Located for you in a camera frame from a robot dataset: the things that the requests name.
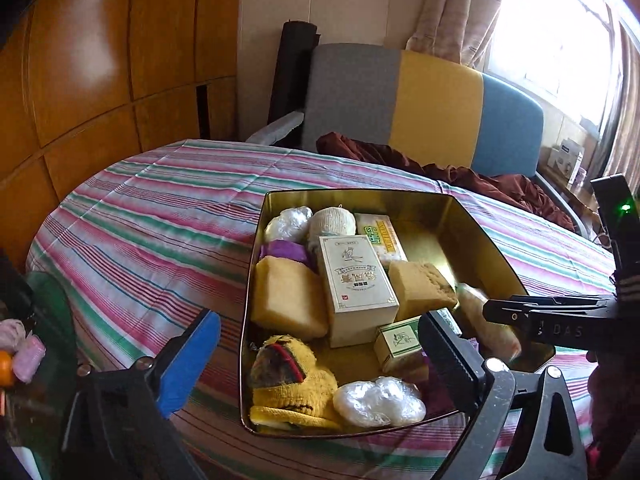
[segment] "brown blanket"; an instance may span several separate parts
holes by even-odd
[[[447,166],[444,170],[441,170],[435,164],[420,166],[414,160],[389,146],[352,140],[335,132],[320,137],[316,141],[316,148],[318,153],[323,155],[335,155],[361,162],[380,164],[468,189],[474,193],[488,196],[505,204],[542,216],[549,222],[575,232],[574,224],[569,216],[558,208],[544,191],[524,175],[488,177],[477,174],[475,171],[463,166],[459,168]]]

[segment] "blue gripper pad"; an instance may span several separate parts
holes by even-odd
[[[197,322],[198,318],[185,330],[185,335],[189,332],[191,334],[188,335],[187,340],[160,378],[156,405],[164,418],[185,405],[191,390],[220,341],[218,314],[207,312],[197,326],[193,327]]]

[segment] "beige curtain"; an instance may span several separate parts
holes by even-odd
[[[640,187],[640,54],[622,34],[622,98],[620,119],[604,174],[623,173],[629,189]]]
[[[474,66],[486,49],[502,0],[424,0],[408,50]]]

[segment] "metal bolt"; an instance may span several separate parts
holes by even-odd
[[[78,375],[78,377],[87,377],[87,375],[89,375],[93,371],[94,367],[92,367],[89,363],[82,363],[78,366],[76,375]]]
[[[500,361],[500,359],[495,357],[489,357],[485,362],[486,367],[492,372],[501,372],[507,369],[506,365]]]
[[[557,366],[550,366],[549,368],[546,369],[546,373],[548,373],[554,379],[559,379],[560,377],[562,377],[562,372],[560,371],[560,368],[558,368]]]
[[[153,365],[154,359],[148,356],[139,357],[138,359],[136,359],[136,363],[134,364],[136,370],[140,370],[141,372],[149,370],[149,368],[151,368]]]

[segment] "open box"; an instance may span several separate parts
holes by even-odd
[[[264,197],[260,219],[255,234],[254,247],[249,267],[248,284],[244,304],[244,318],[239,355],[240,419],[247,431],[257,435],[280,438],[339,438],[364,436],[402,428],[380,428],[353,431],[341,434],[314,433],[264,433],[249,420],[252,406],[252,391],[246,385],[257,349],[274,333],[261,329],[250,320],[252,297],[255,288],[254,269],[258,262],[264,230],[267,224],[290,207],[308,206],[313,212],[330,206],[342,205],[353,213],[388,215],[400,239],[409,261],[431,262],[447,281],[455,286],[468,283],[482,289],[489,298],[506,300],[513,294],[526,294],[522,282],[511,268],[491,238],[482,230],[472,216],[454,197],[438,193],[427,193],[391,189],[307,189],[272,191]],[[474,334],[461,311],[453,315],[463,330],[463,337]],[[522,344],[522,355],[509,363],[512,370],[534,372],[545,365],[556,353],[550,345],[531,343],[517,334]],[[343,348],[329,348],[327,337],[309,343],[318,363],[331,370],[338,386],[359,380],[375,380],[383,375],[373,351],[373,343]],[[430,396],[442,396],[443,384],[431,371],[426,391],[421,390],[427,405],[424,420],[411,426],[427,424],[457,413],[452,404],[430,410]]]

